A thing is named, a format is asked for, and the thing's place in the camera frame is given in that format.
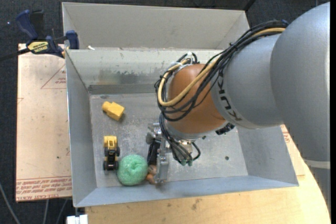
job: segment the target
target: yellow toy truck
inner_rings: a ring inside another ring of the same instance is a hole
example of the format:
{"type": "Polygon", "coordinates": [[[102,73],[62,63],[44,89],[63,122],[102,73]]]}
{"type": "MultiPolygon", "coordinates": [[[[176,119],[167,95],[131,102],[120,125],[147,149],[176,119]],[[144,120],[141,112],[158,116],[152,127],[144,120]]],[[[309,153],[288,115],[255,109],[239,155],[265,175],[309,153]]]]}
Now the yellow toy truck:
{"type": "Polygon", "coordinates": [[[118,157],[120,155],[120,148],[118,147],[118,140],[116,136],[104,136],[104,155],[105,160],[103,169],[118,170],[118,157]]]}

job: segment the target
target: cable bundle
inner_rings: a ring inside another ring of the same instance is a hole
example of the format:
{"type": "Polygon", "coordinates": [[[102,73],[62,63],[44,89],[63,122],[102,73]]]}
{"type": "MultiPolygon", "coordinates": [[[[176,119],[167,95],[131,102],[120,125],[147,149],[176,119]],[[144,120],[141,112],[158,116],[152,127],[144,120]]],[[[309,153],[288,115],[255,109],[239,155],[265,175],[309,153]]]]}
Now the cable bundle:
{"type": "Polygon", "coordinates": [[[155,91],[157,97],[157,104],[160,108],[163,117],[168,121],[179,121],[182,118],[186,117],[192,109],[200,105],[205,97],[210,92],[211,88],[215,85],[218,80],[218,72],[223,70],[232,59],[233,55],[238,53],[244,47],[249,45],[251,42],[270,35],[279,34],[284,31],[287,27],[287,23],[278,20],[272,20],[266,23],[257,25],[250,30],[246,31],[235,43],[231,44],[226,50],[216,54],[211,57],[211,59],[205,64],[203,69],[199,72],[198,76],[175,98],[168,100],[166,96],[166,85],[168,80],[174,75],[180,68],[183,68],[185,65],[192,65],[197,63],[196,55],[193,54],[194,60],[183,55],[175,65],[168,68],[167,71],[160,76],[160,79],[155,83],[155,91]],[[184,104],[179,105],[182,100],[185,100],[186,95],[190,89],[199,81],[201,84],[196,90],[196,93],[190,97],[184,104]],[[198,101],[197,99],[205,87],[212,81],[210,89],[207,90],[205,96],[198,101]],[[171,117],[170,114],[182,112],[178,117],[171,117]]]}

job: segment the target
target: blue clamp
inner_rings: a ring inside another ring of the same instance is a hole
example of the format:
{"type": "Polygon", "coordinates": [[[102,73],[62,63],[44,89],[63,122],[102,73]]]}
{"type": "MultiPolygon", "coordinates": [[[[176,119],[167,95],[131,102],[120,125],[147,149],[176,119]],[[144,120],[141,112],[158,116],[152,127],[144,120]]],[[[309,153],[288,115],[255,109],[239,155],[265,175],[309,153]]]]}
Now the blue clamp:
{"type": "MultiPolygon", "coordinates": [[[[30,40],[27,42],[26,44],[27,46],[31,44],[32,42],[41,41],[38,39],[39,34],[37,33],[34,25],[32,24],[32,21],[30,20],[30,16],[31,16],[30,11],[26,9],[23,12],[19,13],[15,18],[19,29],[29,36],[30,40]]],[[[39,16],[40,17],[39,17],[38,23],[39,25],[41,25],[43,24],[43,20],[42,20],[43,12],[40,12],[39,16]]],[[[51,36],[47,36],[45,38],[45,41],[48,42],[47,49],[39,52],[38,54],[51,54],[51,55],[55,55],[55,56],[59,56],[63,58],[62,52],[64,50],[58,46],[57,42],[64,41],[64,40],[69,40],[70,49],[79,49],[79,40],[78,40],[77,33],[74,30],[69,30],[66,32],[65,36],[57,38],[55,40],[53,40],[51,36]]]]}

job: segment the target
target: orange object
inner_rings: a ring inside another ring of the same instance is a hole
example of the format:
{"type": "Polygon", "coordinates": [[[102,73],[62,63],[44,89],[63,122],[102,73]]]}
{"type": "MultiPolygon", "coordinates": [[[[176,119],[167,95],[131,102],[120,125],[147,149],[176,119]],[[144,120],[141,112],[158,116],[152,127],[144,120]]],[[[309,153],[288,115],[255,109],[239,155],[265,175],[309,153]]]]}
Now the orange object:
{"type": "MultiPolygon", "coordinates": [[[[204,64],[195,64],[186,66],[178,71],[169,86],[168,100],[173,99],[180,92],[182,92],[197,77],[203,67],[204,64]]],[[[190,91],[183,98],[183,100],[175,105],[174,108],[178,108],[179,106],[182,106],[184,103],[186,103],[187,100],[189,100],[196,93],[202,81],[203,79],[198,81],[190,89],[190,91]]],[[[205,97],[205,95],[209,91],[209,88],[210,85],[208,84],[204,91],[202,91],[198,96],[196,106],[190,111],[190,113],[186,117],[182,118],[179,121],[171,121],[169,122],[169,124],[172,125],[176,130],[183,133],[203,133],[220,127],[225,122],[225,119],[217,111],[211,94],[209,93],[205,97]]],[[[170,114],[170,117],[175,119],[181,114],[182,112],[176,112],[170,114]]]]}

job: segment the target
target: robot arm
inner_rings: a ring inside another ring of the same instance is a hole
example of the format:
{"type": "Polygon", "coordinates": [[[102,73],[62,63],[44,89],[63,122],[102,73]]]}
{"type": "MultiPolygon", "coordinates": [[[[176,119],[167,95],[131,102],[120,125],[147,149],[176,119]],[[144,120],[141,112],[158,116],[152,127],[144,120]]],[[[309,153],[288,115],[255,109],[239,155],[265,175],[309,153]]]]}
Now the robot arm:
{"type": "Polygon", "coordinates": [[[329,168],[329,37],[326,3],[289,26],[271,21],[251,28],[205,65],[194,55],[181,57],[155,85],[175,159],[190,164],[190,145],[228,123],[285,124],[307,163],[329,168]]]}

